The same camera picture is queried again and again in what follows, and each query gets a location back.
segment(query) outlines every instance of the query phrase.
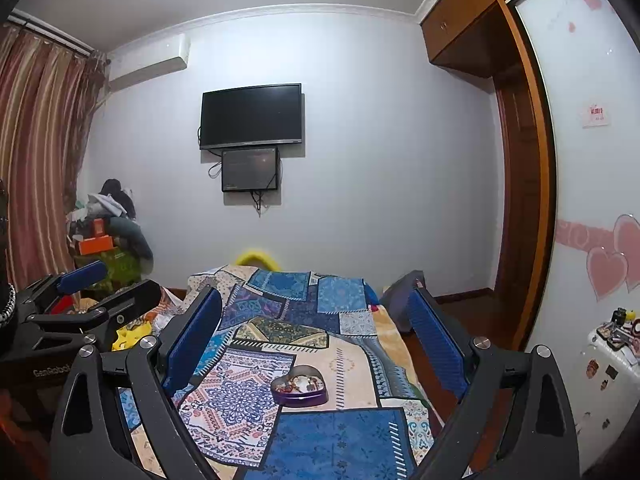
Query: orange patterned fabric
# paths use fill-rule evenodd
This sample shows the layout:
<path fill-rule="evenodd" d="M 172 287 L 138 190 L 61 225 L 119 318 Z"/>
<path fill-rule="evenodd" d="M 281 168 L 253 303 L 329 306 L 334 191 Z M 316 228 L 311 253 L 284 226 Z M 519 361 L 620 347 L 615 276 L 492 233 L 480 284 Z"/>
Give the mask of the orange patterned fabric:
<path fill-rule="evenodd" d="M 9 191 L 9 280 L 18 289 L 73 269 L 65 215 L 103 83 L 103 60 L 0 26 L 0 177 Z"/>

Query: dark wooden furniture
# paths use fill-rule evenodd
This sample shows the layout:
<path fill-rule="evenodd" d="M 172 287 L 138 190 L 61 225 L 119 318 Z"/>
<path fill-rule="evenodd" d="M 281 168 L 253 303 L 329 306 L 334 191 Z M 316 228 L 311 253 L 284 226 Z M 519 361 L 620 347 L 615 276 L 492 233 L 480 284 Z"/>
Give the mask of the dark wooden furniture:
<path fill-rule="evenodd" d="M 542 78 L 506 0 L 439 0 L 421 26 L 433 64 L 494 78 L 505 161 L 495 295 L 512 318 L 511 348 L 521 349 L 540 306 L 556 216 L 553 133 Z"/>

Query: television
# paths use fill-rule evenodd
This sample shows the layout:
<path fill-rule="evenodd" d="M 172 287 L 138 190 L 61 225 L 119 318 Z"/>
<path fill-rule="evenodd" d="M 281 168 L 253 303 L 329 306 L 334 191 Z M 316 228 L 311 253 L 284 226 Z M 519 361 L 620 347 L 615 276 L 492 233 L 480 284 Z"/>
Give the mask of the television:
<path fill-rule="evenodd" d="M 278 189 L 278 149 L 235 148 L 222 150 L 222 191 Z"/>
<path fill-rule="evenodd" d="M 199 138 L 201 150 L 302 142 L 302 85 L 204 93 Z"/>

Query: patchwork quilt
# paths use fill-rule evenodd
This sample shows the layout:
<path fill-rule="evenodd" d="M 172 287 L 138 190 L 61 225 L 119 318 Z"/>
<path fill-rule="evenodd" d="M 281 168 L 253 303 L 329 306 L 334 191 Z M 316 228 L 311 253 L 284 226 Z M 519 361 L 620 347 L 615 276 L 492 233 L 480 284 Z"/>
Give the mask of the patchwork quilt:
<path fill-rule="evenodd" d="M 222 480 L 411 476 L 442 422 L 362 279 L 225 266 L 191 276 L 180 309 L 206 285 L 222 295 L 222 321 L 172 400 Z M 271 381 L 301 364 L 320 370 L 328 402 L 275 404 Z M 130 390 L 120 399 L 143 466 L 164 477 Z"/>

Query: orange box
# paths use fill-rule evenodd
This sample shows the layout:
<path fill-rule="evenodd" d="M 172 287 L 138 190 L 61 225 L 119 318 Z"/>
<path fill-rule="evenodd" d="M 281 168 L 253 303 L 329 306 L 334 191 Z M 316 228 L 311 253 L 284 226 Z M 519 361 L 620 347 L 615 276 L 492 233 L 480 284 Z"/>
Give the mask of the orange box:
<path fill-rule="evenodd" d="M 100 237 L 104 236 L 106 233 L 104 232 L 104 219 L 96 218 L 94 219 L 94 236 Z"/>
<path fill-rule="evenodd" d="M 113 249 L 113 238 L 110 236 L 98 236 L 97 238 L 85 238 L 78 242 L 78 251 L 85 254 L 101 253 Z"/>

